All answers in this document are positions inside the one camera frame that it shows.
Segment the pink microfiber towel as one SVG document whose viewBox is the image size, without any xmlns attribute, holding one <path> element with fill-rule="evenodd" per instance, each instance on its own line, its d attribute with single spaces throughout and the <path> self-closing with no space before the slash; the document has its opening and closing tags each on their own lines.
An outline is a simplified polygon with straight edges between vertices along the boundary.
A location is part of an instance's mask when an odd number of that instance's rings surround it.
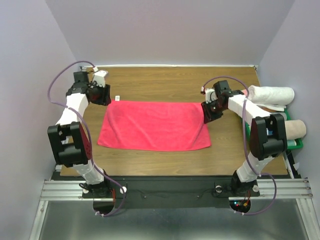
<svg viewBox="0 0 320 240">
<path fill-rule="evenodd" d="M 113 101 L 98 145 L 125 150 L 185 152 L 212 145 L 200 103 Z"/>
</svg>

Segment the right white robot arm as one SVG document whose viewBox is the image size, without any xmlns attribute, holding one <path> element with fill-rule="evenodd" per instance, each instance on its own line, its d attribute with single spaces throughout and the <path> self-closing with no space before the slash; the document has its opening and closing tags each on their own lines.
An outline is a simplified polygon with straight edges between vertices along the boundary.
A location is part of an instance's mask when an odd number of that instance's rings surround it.
<svg viewBox="0 0 320 240">
<path fill-rule="evenodd" d="M 284 117 L 271 114 L 249 100 L 249 93 L 232 90 L 226 79 L 216 77 L 216 83 L 207 88 L 202 86 L 205 96 L 201 103 L 203 122 L 208 124 L 220 119 L 224 111 L 230 110 L 242 119 L 242 125 L 250 127 L 250 133 L 243 133 L 245 160 L 233 173 L 230 192 L 242 195 L 245 192 L 257 192 L 257 178 L 263 169 L 277 156 L 287 150 L 287 135 Z"/>
</svg>

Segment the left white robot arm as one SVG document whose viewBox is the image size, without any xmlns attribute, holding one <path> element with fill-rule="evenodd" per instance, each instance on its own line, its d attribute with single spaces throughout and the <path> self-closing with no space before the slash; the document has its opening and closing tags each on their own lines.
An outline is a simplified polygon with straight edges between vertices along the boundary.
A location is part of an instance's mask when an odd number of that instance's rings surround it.
<svg viewBox="0 0 320 240">
<path fill-rule="evenodd" d="M 112 194 L 106 172 L 93 163 L 93 148 L 85 132 L 83 116 L 89 104 L 111 103 L 108 72 L 93 69 L 93 78 L 86 71 L 74 72 L 74 83 L 66 92 L 66 105 L 60 119 L 49 126 L 47 134 L 57 165 L 74 169 L 85 182 L 79 186 L 86 198 L 107 198 Z"/>
</svg>

